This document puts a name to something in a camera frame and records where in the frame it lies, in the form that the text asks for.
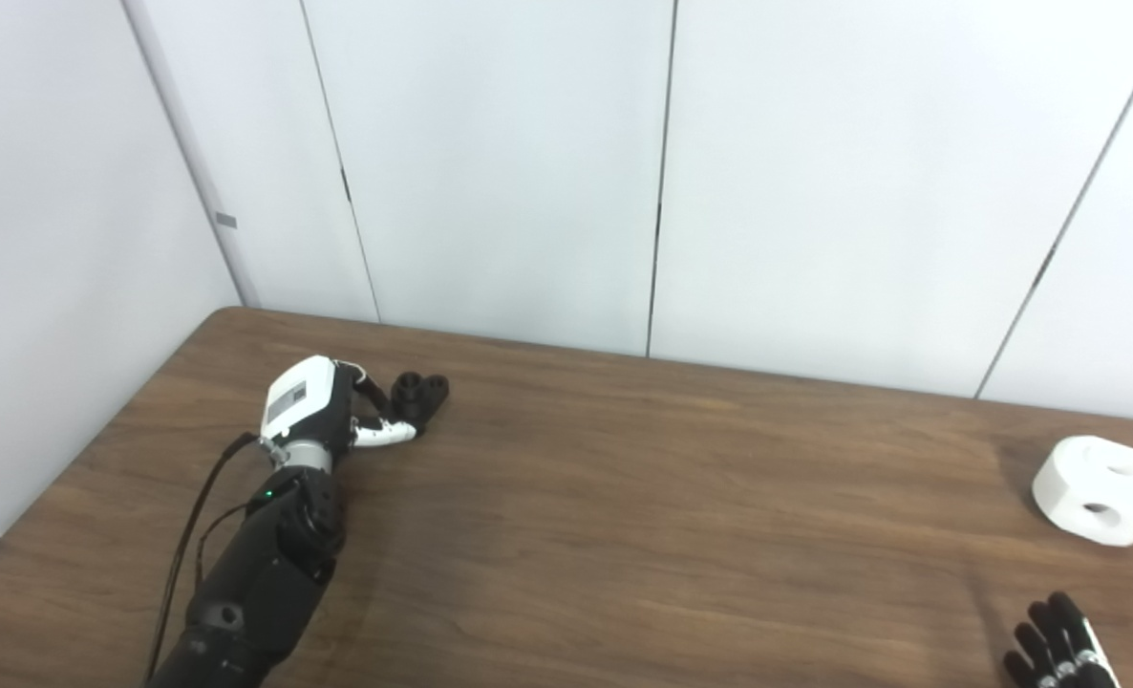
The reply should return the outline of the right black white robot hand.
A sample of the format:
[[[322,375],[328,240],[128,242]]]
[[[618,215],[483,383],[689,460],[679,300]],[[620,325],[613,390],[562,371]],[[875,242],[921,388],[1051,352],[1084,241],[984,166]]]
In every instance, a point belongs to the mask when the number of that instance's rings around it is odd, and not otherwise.
[[[1055,591],[1015,626],[1015,649],[1000,666],[1012,687],[1121,687],[1090,618],[1068,592]]]

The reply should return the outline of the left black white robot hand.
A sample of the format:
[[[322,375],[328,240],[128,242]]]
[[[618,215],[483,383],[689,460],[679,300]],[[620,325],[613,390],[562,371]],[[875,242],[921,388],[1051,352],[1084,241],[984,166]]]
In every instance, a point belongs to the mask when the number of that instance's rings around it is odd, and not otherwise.
[[[314,355],[286,370],[269,387],[258,436],[287,449],[313,441],[334,458],[355,448],[412,441],[421,431],[387,418],[387,394],[360,365]]]

